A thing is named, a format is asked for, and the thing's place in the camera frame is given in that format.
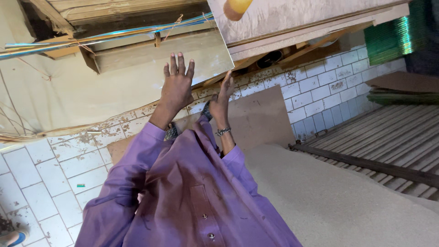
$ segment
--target orange object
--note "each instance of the orange object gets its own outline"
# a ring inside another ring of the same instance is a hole
[[[224,14],[231,21],[241,20],[253,0],[227,0],[224,4]]]

